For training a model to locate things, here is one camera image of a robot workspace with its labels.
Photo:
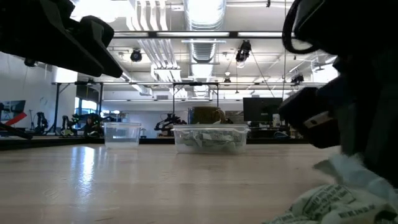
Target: clear plastic container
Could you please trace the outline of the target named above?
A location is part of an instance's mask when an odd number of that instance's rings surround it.
[[[250,129],[245,124],[192,124],[175,125],[173,131],[180,153],[240,154],[246,152]]]
[[[108,149],[132,149],[138,147],[140,123],[106,122],[105,146]]]

